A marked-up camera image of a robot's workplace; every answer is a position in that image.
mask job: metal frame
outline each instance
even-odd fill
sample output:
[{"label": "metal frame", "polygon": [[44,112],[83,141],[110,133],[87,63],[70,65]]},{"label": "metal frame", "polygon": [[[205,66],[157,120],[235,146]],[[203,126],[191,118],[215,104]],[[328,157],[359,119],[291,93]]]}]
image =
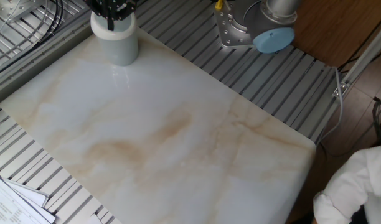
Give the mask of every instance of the metal frame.
[{"label": "metal frame", "polygon": [[[60,29],[88,10],[85,3],[80,0],[64,0],[63,6]],[[50,26],[54,15],[55,3],[46,0],[46,4],[34,9],[23,18],[4,25],[0,33],[0,73],[39,41]],[[3,23],[4,19],[0,17],[0,27]]]},{"label": "metal frame", "polygon": [[[341,81],[342,92],[345,93],[350,85],[359,77],[359,75],[365,70],[368,64],[381,50],[381,31],[375,39],[366,48],[364,53],[359,57],[354,66],[350,69],[347,75]],[[339,97],[338,89],[336,88],[333,96]]]},{"label": "metal frame", "polygon": [[12,23],[43,5],[45,0],[7,0],[0,1],[0,18]]}]

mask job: white sleeve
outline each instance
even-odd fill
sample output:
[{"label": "white sleeve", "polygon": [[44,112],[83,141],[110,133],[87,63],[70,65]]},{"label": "white sleeve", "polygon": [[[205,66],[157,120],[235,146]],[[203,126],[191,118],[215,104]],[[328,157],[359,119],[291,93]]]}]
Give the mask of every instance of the white sleeve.
[{"label": "white sleeve", "polygon": [[381,146],[354,153],[314,199],[319,224],[350,223],[367,201],[367,194],[381,196]]}]

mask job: wooden floor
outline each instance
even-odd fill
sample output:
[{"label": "wooden floor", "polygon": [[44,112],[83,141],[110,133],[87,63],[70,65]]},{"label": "wooden floor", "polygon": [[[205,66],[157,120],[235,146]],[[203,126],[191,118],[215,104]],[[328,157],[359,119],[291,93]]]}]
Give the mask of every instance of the wooden floor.
[{"label": "wooden floor", "polygon": [[[313,197],[323,190],[329,179],[357,150],[365,149],[376,141],[373,128],[361,137],[373,122],[373,97],[381,99],[381,57],[372,62],[350,89],[344,100],[341,125],[322,141],[328,151],[317,148],[314,164],[294,205],[289,221],[294,221],[313,209]],[[329,121],[326,130],[338,120],[339,110]]]},{"label": "wooden floor", "polygon": [[330,66],[340,66],[381,20],[381,0],[303,0],[294,45]]}]

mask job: white marble surface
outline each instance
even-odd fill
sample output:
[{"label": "white marble surface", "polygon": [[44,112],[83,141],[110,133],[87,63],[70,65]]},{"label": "white marble surface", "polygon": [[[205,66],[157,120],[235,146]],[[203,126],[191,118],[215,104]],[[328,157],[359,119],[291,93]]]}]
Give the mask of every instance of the white marble surface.
[{"label": "white marble surface", "polygon": [[284,223],[313,142],[138,34],[134,64],[91,36],[1,108],[123,224]]}]

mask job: paper sheet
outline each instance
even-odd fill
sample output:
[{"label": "paper sheet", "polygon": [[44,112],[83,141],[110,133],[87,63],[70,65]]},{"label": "paper sheet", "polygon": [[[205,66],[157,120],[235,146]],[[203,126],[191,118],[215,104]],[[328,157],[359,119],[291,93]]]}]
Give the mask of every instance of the paper sheet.
[{"label": "paper sheet", "polygon": [[50,224],[0,179],[0,224]]},{"label": "paper sheet", "polygon": [[48,220],[49,223],[53,223],[55,221],[55,217],[51,215],[47,210],[43,209],[42,207],[38,206],[36,203],[34,203],[31,200],[27,200],[23,194],[20,192],[16,192],[19,194],[24,200],[27,201],[31,206],[33,206],[34,209],[36,209],[46,220]]},{"label": "paper sheet", "polygon": [[102,224],[102,222],[99,220],[97,215],[93,214],[90,216],[90,218],[87,220],[86,224]]},{"label": "paper sheet", "polygon": [[26,185],[18,184],[8,179],[4,179],[4,181],[14,189],[16,193],[22,194],[25,199],[29,199],[40,207],[44,207],[48,201],[48,195],[39,190],[32,189]]}]

